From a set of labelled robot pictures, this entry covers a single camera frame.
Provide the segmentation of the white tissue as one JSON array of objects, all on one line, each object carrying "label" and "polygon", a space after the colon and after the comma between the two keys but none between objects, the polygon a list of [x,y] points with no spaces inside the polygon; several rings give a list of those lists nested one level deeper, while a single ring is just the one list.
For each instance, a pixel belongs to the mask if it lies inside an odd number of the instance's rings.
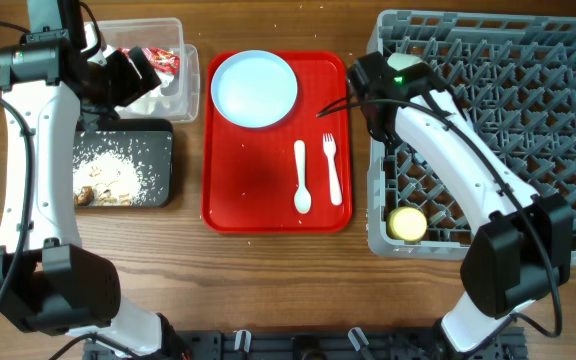
[{"label": "white tissue", "polygon": [[177,116],[186,107],[186,101],[179,94],[165,95],[161,87],[149,91],[126,107],[116,106],[114,110],[123,118]]}]

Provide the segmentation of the red snack wrapper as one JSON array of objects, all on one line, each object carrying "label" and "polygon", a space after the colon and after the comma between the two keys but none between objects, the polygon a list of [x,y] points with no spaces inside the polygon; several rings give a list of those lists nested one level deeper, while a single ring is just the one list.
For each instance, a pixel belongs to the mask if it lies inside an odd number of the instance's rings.
[{"label": "red snack wrapper", "polygon": [[180,70],[180,56],[172,51],[156,47],[142,48],[155,71],[166,75],[177,75]]}]

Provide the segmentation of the white rice pile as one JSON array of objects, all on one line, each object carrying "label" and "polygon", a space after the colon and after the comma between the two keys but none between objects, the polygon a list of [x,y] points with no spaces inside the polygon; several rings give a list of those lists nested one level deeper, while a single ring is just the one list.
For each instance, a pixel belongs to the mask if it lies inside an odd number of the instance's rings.
[{"label": "white rice pile", "polygon": [[88,206],[141,205],[145,180],[131,155],[107,151],[82,159],[73,169],[73,198],[83,186],[91,186],[95,198]]}]

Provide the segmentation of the light blue plate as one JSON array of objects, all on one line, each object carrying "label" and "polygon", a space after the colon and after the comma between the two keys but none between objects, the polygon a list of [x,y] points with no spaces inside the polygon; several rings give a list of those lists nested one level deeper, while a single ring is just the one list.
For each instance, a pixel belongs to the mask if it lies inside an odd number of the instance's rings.
[{"label": "light blue plate", "polygon": [[247,50],[229,56],[217,67],[210,90],[213,105],[228,122],[259,129],[288,115],[297,100],[298,81],[280,56]]}]

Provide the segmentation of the brown food scrap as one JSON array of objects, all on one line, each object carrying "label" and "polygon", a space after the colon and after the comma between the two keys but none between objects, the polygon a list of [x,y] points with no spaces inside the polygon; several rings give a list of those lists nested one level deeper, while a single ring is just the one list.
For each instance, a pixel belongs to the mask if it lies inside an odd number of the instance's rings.
[{"label": "brown food scrap", "polygon": [[95,198],[94,190],[91,186],[83,186],[78,193],[74,195],[74,204],[76,206],[88,206]]}]

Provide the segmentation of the white plastic fork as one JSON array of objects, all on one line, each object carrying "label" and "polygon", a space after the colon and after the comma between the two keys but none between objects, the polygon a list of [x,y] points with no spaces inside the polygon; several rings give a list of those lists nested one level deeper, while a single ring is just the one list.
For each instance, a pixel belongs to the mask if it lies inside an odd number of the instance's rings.
[{"label": "white plastic fork", "polygon": [[328,164],[330,201],[333,205],[340,206],[343,197],[335,163],[336,143],[331,133],[323,134],[323,151]]}]

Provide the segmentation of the white plastic spoon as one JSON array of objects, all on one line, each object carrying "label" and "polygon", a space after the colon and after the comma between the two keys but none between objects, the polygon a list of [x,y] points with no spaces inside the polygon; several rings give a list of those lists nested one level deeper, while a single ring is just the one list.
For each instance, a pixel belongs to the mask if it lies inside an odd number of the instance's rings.
[{"label": "white plastic spoon", "polygon": [[302,140],[294,143],[294,157],[297,171],[297,190],[294,195],[294,205],[300,214],[310,211],[312,197],[306,186],[306,147]]}]

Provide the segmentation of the pale green bowl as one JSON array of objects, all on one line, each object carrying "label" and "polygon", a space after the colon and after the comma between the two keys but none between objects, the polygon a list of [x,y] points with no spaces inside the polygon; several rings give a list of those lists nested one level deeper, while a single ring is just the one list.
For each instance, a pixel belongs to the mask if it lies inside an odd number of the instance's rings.
[{"label": "pale green bowl", "polygon": [[423,60],[420,57],[404,53],[393,53],[387,59],[387,64],[396,71],[401,71],[422,62]]}]

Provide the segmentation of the yellow plastic cup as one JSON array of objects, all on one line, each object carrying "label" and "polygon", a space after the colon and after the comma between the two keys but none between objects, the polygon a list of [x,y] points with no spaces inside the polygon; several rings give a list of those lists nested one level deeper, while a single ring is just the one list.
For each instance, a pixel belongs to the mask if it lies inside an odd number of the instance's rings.
[{"label": "yellow plastic cup", "polygon": [[425,215],[413,207],[392,210],[386,219],[386,231],[390,238],[418,243],[425,235],[428,223]]}]

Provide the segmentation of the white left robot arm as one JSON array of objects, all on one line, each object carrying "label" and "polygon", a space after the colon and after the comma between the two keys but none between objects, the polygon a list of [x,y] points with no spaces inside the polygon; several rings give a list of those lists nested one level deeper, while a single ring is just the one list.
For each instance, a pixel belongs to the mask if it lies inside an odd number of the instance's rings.
[{"label": "white left robot arm", "polygon": [[103,56],[89,43],[80,1],[31,1],[30,25],[0,49],[0,105],[8,124],[0,223],[0,317],[19,331],[89,340],[127,359],[188,359],[165,316],[121,293],[114,264],[85,250],[72,195],[78,127],[117,118],[155,89],[140,48]]}]

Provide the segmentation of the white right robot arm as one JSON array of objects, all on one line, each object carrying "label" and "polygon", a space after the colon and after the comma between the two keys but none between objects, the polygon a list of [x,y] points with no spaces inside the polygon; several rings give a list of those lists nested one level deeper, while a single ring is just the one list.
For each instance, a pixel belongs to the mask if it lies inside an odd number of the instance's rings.
[{"label": "white right robot arm", "polygon": [[559,336],[559,288],[571,270],[570,204],[512,172],[471,128],[450,85],[420,58],[373,52],[349,68],[347,81],[371,137],[421,154],[474,235],[460,268],[464,293],[435,325],[434,357],[465,359],[516,320]]}]

